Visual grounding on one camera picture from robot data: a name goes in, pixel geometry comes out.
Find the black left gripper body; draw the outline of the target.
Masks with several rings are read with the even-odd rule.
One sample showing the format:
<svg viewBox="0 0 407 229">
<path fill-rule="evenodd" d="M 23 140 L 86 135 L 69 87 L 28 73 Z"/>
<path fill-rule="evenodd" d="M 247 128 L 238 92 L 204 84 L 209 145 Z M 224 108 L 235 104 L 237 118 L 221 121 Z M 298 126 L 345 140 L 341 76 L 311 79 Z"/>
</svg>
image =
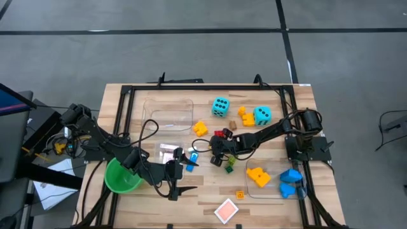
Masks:
<svg viewBox="0 0 407 229">
<path fill-rule="evenodd" d="M 171 191 L 184 191 L 184 187 L 178 187 L 177 181 L 183 178 L 183 164 L 179 160 L 169 160 L 164 165 L 165 177 Z"/>
</svg>

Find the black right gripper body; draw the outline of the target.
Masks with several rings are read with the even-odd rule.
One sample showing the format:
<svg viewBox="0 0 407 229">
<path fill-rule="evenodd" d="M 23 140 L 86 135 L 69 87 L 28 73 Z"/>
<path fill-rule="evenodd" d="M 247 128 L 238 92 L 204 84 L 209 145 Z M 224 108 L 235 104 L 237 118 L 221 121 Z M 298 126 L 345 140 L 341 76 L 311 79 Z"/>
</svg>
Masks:
<svg viewBox="0 0 407 229">
<path fill-rule="evenodd" d="M 214 156 L 225 154 L 239 155 L 244 152 L 242 144 L 236 137 L 227 140 L 223 137 L 214 135 L 209 141 L 209 146 Z"/>
</svg>

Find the blue long brick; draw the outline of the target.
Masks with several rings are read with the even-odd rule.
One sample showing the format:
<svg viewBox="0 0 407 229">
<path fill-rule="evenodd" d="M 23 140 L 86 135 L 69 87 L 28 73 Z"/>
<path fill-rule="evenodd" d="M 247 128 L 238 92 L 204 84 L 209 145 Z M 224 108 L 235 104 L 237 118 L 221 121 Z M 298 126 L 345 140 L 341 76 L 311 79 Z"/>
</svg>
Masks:
<svg viewBox="0 0 407 229">
<path fill-rule="evenodd" d="M 190 161 L 196 163 L 196 162 L 197 162 L 197 159 L 198 159 L 198 153 L 196 153 L 196 152 L 194 152 L 194 151 L 191 152 Z M 187 166 L 186 166 L 186 171 L 192 172 L 193 169 L 194 169 L 194 167 L 195 167 L 194 165 L 187 165 Z"/>
</svg>

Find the yellow stepped building block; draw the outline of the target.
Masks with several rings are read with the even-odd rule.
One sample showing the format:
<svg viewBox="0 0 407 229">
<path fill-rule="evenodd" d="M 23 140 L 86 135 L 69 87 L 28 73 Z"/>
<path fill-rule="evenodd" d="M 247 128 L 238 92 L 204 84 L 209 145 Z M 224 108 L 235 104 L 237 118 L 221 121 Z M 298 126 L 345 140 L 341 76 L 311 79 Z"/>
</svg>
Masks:
<svg viewBox="0 0 407 229">
<path fill-rule="evenodd" d="M 252 113 L 243 114 L 242 123 L 245 127 L 254 127 L 256 125 L 254 115 Z"/>
<path fill-rule="evenodd" d="M 198 121 L 194 127 L 193 127 L 194 133 L 197 135 L 197 137 L 202 137 L 206 134 L 208 134 L 209 130 L 207 126 L 205 125 L 204 122 Z"/>
</svg>

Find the teal foam die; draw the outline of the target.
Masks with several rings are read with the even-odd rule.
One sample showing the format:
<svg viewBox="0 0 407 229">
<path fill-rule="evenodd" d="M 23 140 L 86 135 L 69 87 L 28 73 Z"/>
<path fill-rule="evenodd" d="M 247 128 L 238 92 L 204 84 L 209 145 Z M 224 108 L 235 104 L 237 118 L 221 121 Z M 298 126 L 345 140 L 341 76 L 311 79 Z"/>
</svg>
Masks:
<svg viewBox="0 0 407 229">
<path fill-rule="evenodd" d="M 256 125 L 268 125 L 272 120 L 272 112 L 268 106 L 258 106 L 253 110 Z"/>
<path fill-rule="evenodd" d="M 226 118 L 229 107 L 230 102 L 227 98 L 216 97 L 212 104 L 212 114 L 219 118 Z"/>
</svg>

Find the tall clear plastic container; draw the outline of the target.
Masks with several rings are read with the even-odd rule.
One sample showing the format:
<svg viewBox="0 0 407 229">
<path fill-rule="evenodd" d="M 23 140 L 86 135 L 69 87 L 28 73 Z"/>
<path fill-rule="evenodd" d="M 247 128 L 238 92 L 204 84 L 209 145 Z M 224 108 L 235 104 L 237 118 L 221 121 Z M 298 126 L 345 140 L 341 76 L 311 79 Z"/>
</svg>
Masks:
<svg viewBox="0 0 407 229">
<path fill-rule="evenodd" d="M 159 150 L 159 145 L 160 144 L 174 144 L 174 145 L 178 145 L 180 148 L 183 148 L 183 143 L 179 142 L 179 141 L 163 141 L 163 142 L 159 142 L 155 144 L 155 155 L 154 155 L 154 163 L 159 163 L 162 164 L 162 153 Z"/>
</svg>

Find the orange playing card deck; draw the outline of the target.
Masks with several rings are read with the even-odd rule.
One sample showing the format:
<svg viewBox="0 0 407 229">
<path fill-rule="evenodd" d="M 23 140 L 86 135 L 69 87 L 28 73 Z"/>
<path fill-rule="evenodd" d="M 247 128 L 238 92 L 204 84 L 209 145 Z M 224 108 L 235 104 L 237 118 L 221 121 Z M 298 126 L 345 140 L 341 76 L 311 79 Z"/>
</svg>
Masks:
<svg viewBox="0 0 407 229">
<path fill-rule="evenodd" d="M 228 198 L 214 211 L 214 214 L 225 225 L 237 212 L 238 207 Z"/>
</svg>

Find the clear rounded plastic bin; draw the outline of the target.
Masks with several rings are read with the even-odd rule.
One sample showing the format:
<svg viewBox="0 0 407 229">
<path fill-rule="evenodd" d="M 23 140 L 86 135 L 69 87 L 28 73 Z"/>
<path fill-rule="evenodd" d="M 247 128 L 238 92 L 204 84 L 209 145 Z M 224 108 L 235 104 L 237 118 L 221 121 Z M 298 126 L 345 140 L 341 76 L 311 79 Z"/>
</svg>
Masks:
<svg viewBox="0 0 407 229">
<path fill-rule="evenodd" d="M 247 168 L 261 167 L 263 172 L 271 176 L 271 180 L 264 188 L 259 188 L 257 184 L 246 174 L 246 188 L 247 194 L 252 198 L 260 199 L 293 199 L 293 200 L 303 200 L 307 196 L 307 180 L 305 178 L 305 173 L 302 169 L 302 163 L 292 163 L 287 160 L 284 161 L 274 161 L 266 159 L 249 159 L 246 163 Z M 280 174 L 285 172 L 287 169 L 296 169 L 301 172 L 303 179 L 291 184 L 296 188 L 296 193 L 289 196 L 288 198 L 282 198 L 279 191 L 279 184 L 285 183 L 280 181 Z"/>
</svg>

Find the green plastic bucket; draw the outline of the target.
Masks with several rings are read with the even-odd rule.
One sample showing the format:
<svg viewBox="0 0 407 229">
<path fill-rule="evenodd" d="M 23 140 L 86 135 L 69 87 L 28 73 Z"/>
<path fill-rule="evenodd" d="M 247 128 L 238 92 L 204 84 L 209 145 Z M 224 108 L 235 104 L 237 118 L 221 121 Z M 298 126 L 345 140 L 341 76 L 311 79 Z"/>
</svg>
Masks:
<svg viewBox="0 0 407 229">
<path fill-rule="evenodd" d="M 106 167 L 104 182 L 106 186 L 117 194 L 130 193 L 140 187 L 144 180 L 137 174 L 130 173 L 122 167 L 120 162 L 113 158 Z"/>
</svg>

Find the white paper sheets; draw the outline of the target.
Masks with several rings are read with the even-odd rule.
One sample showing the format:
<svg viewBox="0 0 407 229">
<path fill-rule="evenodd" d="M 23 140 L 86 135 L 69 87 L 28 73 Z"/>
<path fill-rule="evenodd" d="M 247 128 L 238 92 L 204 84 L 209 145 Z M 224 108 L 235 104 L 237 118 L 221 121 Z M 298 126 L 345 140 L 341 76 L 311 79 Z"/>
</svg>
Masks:
<svg viewBox="0 0 407 229">
<path fill-rule="evenodd" d="M 51 165 L 48 168 L 75 176 L 72 166 L 72 160 L 70 158 Z M 48 184 L 39 181 L 34 181 L 33 183 L 44 210 L 51 209 L 52 207 L 63 201 L 65 198 L 67 198 L 69 195 L 77 192 L 77 190 L 75 189 L 55 186 L 54 184 Z"/>
</svg>

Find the black floor beam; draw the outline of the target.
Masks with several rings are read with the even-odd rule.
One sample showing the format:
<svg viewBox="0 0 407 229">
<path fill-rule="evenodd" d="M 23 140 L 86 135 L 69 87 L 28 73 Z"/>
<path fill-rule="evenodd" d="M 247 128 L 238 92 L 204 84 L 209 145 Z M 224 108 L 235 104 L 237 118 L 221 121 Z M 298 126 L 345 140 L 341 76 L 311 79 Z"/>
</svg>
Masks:
<svg viewBox="0 0 407 229">
<path fill-rule="evenodd" d="M 15 178 L 27 178 L 74 190 L 80 190 L 83 182 L 83 179 L 80 177 L 51 170 L 33 163 L 21 163 L 17 167 Z"/>
</svg>

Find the black computer case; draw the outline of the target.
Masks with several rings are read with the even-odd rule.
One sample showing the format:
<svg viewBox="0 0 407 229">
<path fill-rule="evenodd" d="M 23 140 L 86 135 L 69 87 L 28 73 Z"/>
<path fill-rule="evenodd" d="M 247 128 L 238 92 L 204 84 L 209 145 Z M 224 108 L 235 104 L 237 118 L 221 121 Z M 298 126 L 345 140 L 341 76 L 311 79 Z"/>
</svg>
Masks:
<svg viewBox="0 0 407 229">
<path fill-rule="evenodd" d="M 29 112 L 23 147 L 40 153 L 49 143 L 49 138 L 58 134 L 63 125 L 59 122 L 61 117 L 59 112 L 38 99 L 34 99 L 33 103 L 37 108 Z"/>
</svg>

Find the grey side desk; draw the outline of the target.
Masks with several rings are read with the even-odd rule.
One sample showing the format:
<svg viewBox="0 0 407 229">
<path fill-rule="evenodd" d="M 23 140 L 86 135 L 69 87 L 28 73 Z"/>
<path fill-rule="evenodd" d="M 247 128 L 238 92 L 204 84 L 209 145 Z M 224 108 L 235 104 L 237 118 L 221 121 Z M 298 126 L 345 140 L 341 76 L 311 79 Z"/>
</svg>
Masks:
<svg viewBox="0 0 407 229">
<path fill-rule="evenodd" d="M 16 176 L 30 106 L 15 102 L 17 108 L 4 106 L 0 102 L 0 183 L 7 183 Z"/>
</svg>

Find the grey floor device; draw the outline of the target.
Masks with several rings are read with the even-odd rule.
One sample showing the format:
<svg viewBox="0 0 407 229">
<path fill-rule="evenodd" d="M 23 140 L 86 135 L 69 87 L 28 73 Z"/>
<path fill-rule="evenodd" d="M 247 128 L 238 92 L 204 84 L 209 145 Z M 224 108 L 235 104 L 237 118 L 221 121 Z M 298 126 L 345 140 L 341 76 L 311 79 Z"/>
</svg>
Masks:
<svg viewBox="0 0 407 229">
<path fill-rule="evenodd" d="M 382 127 L 385 133 L 397 129 L 401 130 L 403 134 L 407 134 L 407 115 L 395 119 Z"/>
</svg>

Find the monitor with blue screen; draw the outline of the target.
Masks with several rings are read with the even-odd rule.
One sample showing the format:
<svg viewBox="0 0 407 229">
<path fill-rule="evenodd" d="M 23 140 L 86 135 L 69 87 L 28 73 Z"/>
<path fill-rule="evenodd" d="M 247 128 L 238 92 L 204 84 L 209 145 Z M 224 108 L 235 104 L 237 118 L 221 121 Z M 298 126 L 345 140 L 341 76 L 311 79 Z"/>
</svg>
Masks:
<svg viewBox="0 0 407 229">
<path fill-rule="evenodd" d="M 36 109 L 31 100 L 0 83 L 0 116 L 11 115 Z"/>
</svg>

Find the wide clear handled bin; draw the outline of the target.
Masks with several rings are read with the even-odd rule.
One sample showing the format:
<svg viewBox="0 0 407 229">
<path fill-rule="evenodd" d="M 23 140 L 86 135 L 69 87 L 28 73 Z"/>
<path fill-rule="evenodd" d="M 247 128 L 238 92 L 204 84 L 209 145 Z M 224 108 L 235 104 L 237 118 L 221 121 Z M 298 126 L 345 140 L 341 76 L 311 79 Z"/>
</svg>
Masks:
<svg viewBox="0 0 407 229">
<path fill-rule="evenodd" d="M 157 122 L 159 134 L 188 133 L 193 124 L 193 101 L 148 99 L 143 106 L 142 119 L 142 123 L 148 119 Z"/>
</svg>

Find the black metal table frame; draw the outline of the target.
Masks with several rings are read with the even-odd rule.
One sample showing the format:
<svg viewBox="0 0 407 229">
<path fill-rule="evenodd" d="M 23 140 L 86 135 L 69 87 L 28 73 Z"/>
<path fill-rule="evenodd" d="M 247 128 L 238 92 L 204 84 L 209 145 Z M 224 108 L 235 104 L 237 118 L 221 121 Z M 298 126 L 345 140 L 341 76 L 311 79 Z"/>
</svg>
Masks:
<svg viewBox="0 0 407 229">
<path fill-rule="evenodd" d="M 142 108 L 148 99 L 157 101 L 193 101 L 193 119 L 203 121 L 211 130 L 226 126 L 228 122 L 211 115 L 210 107 L 217 96 L 231 100 L 230 116 L 237 117 L 240 106 L 252 108 L 270 106 L 273 119 L 278 120 L 292 108 L 317 107 L 311 87 L 299 84 L 262 86 L 252 84 L 165 83 L 106 85 L 99 125 L 108 132 L 127 131 L 135 139 L 141 130 Z M 214 212 L 225 200 L 234 199 L 244 187 L 244 162 L 239 162 L 232 173 L 212 165 L 208 153 L 202 154 L 199 166 L 185 175 L 182 184 L 190 190 L 177 201 L 159 197 L 155 190 L 144 184 L 137 190 L 111 198 L 104 218 L 115 228 L 154 229 L 172 225 L 180 228 L 222 228 Z M 301 228 L 304 219 L 310 223 L 320 221 L 309 200 L 255 199 L 245 197 L 236 202 L 238 212 L 228 222 L 228 228 L 241 225 L 250 228 Z"/>
</svg>

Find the black rear bracket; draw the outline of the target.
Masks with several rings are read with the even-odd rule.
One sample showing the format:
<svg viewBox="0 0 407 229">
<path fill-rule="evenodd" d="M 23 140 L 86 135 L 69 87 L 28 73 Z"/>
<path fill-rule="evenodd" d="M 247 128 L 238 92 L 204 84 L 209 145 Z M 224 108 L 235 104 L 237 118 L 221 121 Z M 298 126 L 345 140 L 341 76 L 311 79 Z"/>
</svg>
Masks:
<svg viewBox="0 0 407 229">
<path fill-rule="evenodd" d="M 204 83 L 202 78 L 183 79 L 183 80 L 165 80 L 165 73 L 163 73 L 157 81 L 151 83 L 161 85 L 162 83 Z"/>
</svg>

